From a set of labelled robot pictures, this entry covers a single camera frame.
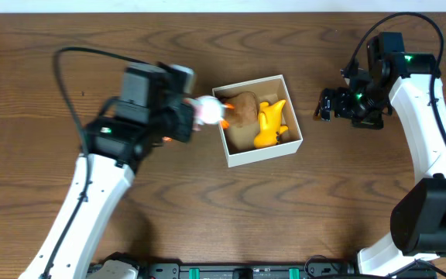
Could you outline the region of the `pink white snail toy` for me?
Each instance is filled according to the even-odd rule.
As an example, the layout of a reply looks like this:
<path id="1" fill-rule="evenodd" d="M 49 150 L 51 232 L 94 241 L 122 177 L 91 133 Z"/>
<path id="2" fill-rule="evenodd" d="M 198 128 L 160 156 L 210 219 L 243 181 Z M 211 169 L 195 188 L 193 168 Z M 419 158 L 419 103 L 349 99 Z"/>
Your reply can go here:
<path id="1" fill-rule="evenodd" d="M 219 124 L 223 129 L 227 129 L 230 124 L 225 119 L 225 111 L 234 109 L 233 105 L 220 102 L 216 97 L 203 95 L 198 98 L 185 98 L 184 102 L 194 109 L 193 130 L 199 131 L 204 125 Z"/>

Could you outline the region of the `brown plush toy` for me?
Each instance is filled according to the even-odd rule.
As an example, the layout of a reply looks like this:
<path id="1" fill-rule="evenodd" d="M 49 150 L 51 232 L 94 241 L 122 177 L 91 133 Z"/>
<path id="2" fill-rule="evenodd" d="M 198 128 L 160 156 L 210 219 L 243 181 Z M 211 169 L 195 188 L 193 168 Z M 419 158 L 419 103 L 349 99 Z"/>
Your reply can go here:
<path id="1" fill-rule="evenodd" d="M 222 102 L 225 105 L 225 121 L 230 127 L 242 128 L 257 122 L 259 103 L 255 93 L 244 91 L 224 98 Z"/>

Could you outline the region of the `yellow rubber duck toy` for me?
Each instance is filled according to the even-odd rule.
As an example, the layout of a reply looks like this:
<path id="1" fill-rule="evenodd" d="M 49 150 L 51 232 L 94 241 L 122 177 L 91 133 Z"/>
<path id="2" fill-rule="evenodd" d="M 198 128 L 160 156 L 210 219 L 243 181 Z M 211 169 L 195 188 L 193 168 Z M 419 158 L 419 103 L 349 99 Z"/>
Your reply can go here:
<path id="1" fill-rule="evenodd" d="M 268 102 L 259 104 L 259 133 L 253 140 L 256 149 L 275 146 L 280 143 L 280 136 L 289 128 L 282 124 L 282 110 L 286 101 L 279 100 L 271 105 Z"/>

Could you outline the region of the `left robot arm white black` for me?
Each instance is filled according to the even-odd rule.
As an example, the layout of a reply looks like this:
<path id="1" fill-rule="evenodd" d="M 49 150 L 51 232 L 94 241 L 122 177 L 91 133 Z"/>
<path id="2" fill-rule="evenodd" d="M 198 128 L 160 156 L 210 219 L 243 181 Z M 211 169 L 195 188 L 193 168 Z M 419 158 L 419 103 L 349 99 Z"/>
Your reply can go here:
<path id="1" fill-rule="evenodd" d="M 106 101 L 96 118 L 80 126 L 82 151 L 53 226 L 23 278 L 136 278 L 135 263 L 109 260 L 94 273 L 92 257 L 120 199 L 132 186 L 141 162 L 170 138 L 186 143 L 204 124 L 204 102 Z"/>

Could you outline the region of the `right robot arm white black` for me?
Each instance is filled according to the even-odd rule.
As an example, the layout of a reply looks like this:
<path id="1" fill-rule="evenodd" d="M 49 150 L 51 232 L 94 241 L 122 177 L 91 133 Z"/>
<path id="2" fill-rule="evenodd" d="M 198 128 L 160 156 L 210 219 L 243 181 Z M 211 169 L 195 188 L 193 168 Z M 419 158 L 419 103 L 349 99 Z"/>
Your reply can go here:
<path id="1" fill-rule="evenodd" d="M 413 161 L 415 185 L 395 206 L 389 232 L 357 254 L 354 276 L 396 277 L 412 267 L 433 270 L 446 257 L 446 104 L 437 59 L 430 53 L 388 52 L 369 59 L 369 69 L 342 70 L 348 85 L 324 89 L 315 116 L 381 129 L 395 112 Z"/>

